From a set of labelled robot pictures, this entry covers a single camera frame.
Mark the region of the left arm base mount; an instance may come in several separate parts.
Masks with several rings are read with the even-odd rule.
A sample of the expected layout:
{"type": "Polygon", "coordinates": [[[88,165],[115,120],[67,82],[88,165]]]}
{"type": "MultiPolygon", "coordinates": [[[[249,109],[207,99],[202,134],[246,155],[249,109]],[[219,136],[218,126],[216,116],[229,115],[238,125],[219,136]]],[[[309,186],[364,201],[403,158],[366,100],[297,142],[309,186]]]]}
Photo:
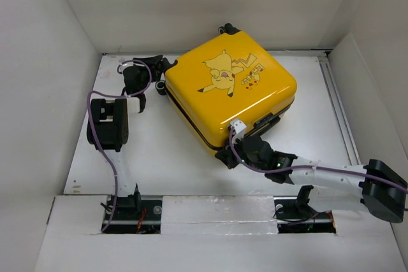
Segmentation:
{"type": "Polygon", "coordinates": [[[162,196],[142,196],[136,186],[135,193],[118,197],[113,208],[113,196],[106,203],[101,232],[104,234],[160,234],[163,212],[162,196]]]}

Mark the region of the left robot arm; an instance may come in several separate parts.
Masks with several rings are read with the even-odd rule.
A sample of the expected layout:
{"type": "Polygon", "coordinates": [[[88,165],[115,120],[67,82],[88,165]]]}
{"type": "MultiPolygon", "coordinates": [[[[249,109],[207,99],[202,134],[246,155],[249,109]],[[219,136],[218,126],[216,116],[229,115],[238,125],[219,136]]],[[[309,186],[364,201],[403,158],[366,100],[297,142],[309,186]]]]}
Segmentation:
{"type": "Polygon", "coordinates": [[[124,80],[119,96],[96,90],[87,96],[87,141],[102,154],[113,172],[113,194],[103,205],[111,218],[133,219],[142,213],[137,183],[121,152],[129,138],[128,99],[137,99],[139,112],[143,112],[147,102],[145,91],[151,84],[160,94],[165,93],[161,76],[170,66],[162,55],[124,61],[117,67],[124,80]]]}

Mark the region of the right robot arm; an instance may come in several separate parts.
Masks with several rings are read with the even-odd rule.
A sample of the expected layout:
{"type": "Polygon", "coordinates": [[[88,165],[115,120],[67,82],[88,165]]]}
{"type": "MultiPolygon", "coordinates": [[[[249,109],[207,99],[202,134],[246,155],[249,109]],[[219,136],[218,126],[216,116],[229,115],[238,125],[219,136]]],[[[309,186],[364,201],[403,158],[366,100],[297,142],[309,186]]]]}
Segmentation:
{"type": "Polygon", "coordinates": [[[215,158],[229,169],[242,164],[275,183],[300,186],[295,210],[304,218],[328,210],[356,210],[389,223],[404,220],[407,182],[380,160],[329,167],[273,150],[260,136],[227,141],[215,158]]]}

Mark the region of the yellow hard-shell suitcase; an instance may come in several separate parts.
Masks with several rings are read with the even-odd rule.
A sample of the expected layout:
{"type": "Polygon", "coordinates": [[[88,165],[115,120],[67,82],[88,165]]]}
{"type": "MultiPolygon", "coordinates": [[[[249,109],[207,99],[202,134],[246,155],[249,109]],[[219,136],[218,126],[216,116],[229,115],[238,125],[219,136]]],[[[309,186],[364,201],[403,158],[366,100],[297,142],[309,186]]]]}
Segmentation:
{"type": "Polygon", "coordinates": [[[230,122],[263,134],[295,100],[295,78],[247,33],[225,24],[212,40],[164,71],[166,93],[211,152],[224,148],[230,122]]]}

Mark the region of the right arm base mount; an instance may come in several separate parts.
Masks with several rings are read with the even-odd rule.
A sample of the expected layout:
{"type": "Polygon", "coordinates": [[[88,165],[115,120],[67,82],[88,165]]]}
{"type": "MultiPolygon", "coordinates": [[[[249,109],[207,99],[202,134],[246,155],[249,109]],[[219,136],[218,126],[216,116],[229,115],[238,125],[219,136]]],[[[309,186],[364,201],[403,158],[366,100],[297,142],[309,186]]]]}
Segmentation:
{"type": "Polygon", "coordinates": [[[279,196],[274,198],[279,234],[309,234],[337,232],[331,211],[317,212],[309,206],[310,192],[313,186],[301,187],[297,196],[279,196]]]}

